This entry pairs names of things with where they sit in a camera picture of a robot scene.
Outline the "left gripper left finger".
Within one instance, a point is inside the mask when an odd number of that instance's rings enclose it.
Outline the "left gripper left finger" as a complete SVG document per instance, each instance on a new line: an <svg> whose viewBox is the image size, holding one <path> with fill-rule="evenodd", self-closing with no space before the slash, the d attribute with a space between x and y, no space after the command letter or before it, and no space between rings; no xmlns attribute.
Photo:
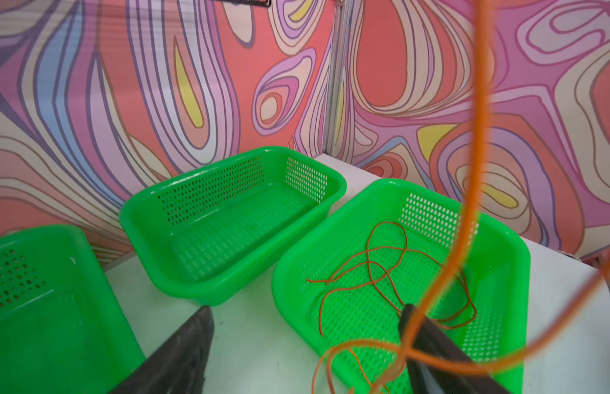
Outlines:
<svg viewBox="0 0 610 394"><path fill-rule="evenodd" d="M205 305L112 392L203 392L214 332L213 314Z"/></svg>

